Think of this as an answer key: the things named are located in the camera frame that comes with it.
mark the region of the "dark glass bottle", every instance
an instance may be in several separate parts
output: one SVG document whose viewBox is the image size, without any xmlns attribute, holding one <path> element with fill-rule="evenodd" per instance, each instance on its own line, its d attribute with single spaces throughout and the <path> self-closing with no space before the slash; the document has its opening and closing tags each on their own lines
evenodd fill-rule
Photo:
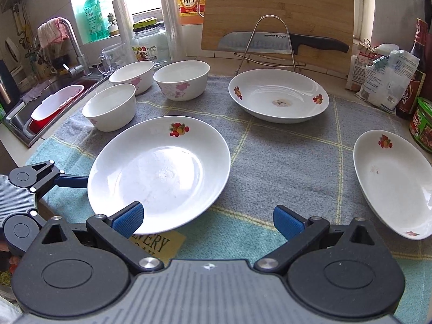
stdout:
<svg viewBox="0 0 432 324">
<path fill-rule="evenodd" d="M 408 88 L 405 90 L 405 93 L 396 106 L 396 114 L 408 120 L 411 119 L 417 108 L 417 98 L 420 95 L 426 77 L 425 46 L 427 33 L 427 23 L 421 19 L 417 19 L 416 39 L 411 53 L 417 57 L 420 62 Z"/>
</svg>

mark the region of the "cutting board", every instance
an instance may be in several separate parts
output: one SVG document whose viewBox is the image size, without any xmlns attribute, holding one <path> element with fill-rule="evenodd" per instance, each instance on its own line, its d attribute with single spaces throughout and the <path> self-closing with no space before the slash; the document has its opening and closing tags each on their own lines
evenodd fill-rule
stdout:
<svg viewBox="0 0 432 324">
<path fill-rule="evenodd" d="M 354 0 L 206 0 L 201 48 L 217 50 L 223 36 L 233 31 L 252 31 L 263 15 L 277 15 L 290 33 L 327 36 L 353 44 Z M 258 31 L 286 33 L 275 18 L 261 21 Z M 295 60 L 348 74 L 351 49 L 342 53 L 301 45 Z"/>
</svg>

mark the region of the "stainless steel sink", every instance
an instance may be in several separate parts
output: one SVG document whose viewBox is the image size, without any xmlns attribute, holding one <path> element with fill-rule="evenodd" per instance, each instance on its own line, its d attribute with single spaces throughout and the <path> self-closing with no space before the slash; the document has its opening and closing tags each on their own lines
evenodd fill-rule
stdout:
<svg viewBox="0 0 432 324">
<path fill-rule="evenodd" d="M 25 145 L 31 147 L 47 130 L 57 122 L 70 108 L 79 102 L 84 96 L 101 84 L 105 76 L 98 70 L 91 70 L 92 73 L 83 77 L 72 79 L 70 77 L 59 77 L 53 79 L 53 82 L 47 86 L 42 94 L 35 100 L 25 104 L 19 103 L 4 119 L 4 125 Z M 42 103 L 48 96 L 55 94 L 57 91 L 69 85 L 80 84 L 84 86 L 83 93 L 77 97 L 72 103 L 66 106 L 55 118 L 53 118 L 42 130 L 38 133 L 32 132 L 30 129 L 31 115 L 33 111 Z"/>
</svg>

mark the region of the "plastic wrap roll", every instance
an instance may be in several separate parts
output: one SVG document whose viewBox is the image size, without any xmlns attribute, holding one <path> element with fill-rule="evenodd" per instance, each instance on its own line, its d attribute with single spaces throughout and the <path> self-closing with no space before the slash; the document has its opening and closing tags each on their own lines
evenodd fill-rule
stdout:
<svg viewBox="0 0 432 324">
<path fill-rule="evenodd" d="M 132 50 L 130 41 L 133 38 L 133 18 L 129 13 L 126 2 L 124 0 L 114 0 L 112 2 L 114 7 L 115 19 L 117 20 L 118 31 L 120 32 L 121 42 L 125 43 L 129 48 L 129 53 L 127 54 L 128 63 L 137 62 L 137 57 Z"/>
<path fill-rule="evenodd" d="M 186 59 L 186 49 L 181 32 L 177 0 L 161 0 L 161 4 L 171 60 L 173 62 L 183 61 Z"/>
</svg>

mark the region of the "plate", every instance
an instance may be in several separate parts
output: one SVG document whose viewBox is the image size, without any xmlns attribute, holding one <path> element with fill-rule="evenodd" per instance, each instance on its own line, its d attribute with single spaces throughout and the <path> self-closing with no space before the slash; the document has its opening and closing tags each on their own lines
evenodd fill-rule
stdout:
<svg viewBox="0 0 432 324">
<path fill-rule="evenodd" d="M 321 85 L 299 73 L 254 69 L 230 81 L 229 94 L 246 112 L 273 123 L 305 122 L 329 104 Z"/>
<path fill-rule="evenodd" d="M 156 234 L 193 220 L 218 198 L 231 156 L 222 135 L 189 117 L 159 117 L 125 130 L 98 155 L 89 174 L 94 213 L 144 206 L 136 234 Z"/>
<path fill-rule="evenodd" d="M 384 130 L 360 135 L 354 167 L 367 203 L 399 235 L 432 235 L 432 167 L 408 141 Z"/>
</svg>

